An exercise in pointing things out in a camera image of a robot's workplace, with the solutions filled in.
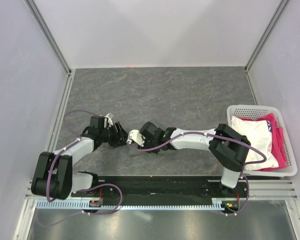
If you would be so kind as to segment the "grey cloth napkin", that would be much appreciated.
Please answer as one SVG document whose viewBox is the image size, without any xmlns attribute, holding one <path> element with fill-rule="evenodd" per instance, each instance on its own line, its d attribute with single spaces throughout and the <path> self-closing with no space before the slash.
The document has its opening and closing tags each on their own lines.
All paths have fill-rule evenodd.
<svg viewBox="0 0 300 240">
<path fill-rule="evenodd" d="M 137 157 L 137 156 L 143 156 L 143 155 L 149 155 L 149 154 L 150 154 L 150 152 L 140 151 L 138 148 L 130 148 L 128 150 L 129 157 Z"/>
</svg>

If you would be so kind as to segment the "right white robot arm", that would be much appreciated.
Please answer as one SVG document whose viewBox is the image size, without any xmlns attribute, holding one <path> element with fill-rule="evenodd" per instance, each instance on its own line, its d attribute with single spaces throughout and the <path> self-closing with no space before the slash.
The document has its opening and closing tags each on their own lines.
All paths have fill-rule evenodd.
<svg viewBox="0 0 300 240">
<path fill-rule="evenodd" d="M 250 141 L 227 124 L 209 130 L 184 130 L 176 127 L 161 129 L 146 122 L 137 134 L 140 150 L 158 154 L 182 149 L 208 151 L 223 166 L 219 191 L 225 197 L 237 191 L 237 182 L 244 169 Z"/>
</svg>

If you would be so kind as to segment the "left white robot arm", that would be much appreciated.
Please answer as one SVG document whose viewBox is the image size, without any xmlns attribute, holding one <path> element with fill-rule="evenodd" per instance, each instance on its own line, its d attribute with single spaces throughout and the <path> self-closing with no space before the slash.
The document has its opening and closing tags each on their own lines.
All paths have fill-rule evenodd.
<svg viewBox="0 0 300 240">
<path fill-rule="evenodd" d="M 48 202 L 65 200 L 73 188 L 73 165 L 102 144 L 112 148 L 126 145 L 128 133 L 109 115 L 93 115 L 75 141 L 54 152 L 40 153 L 31 183 L 31 193 Z"/>
</svg>

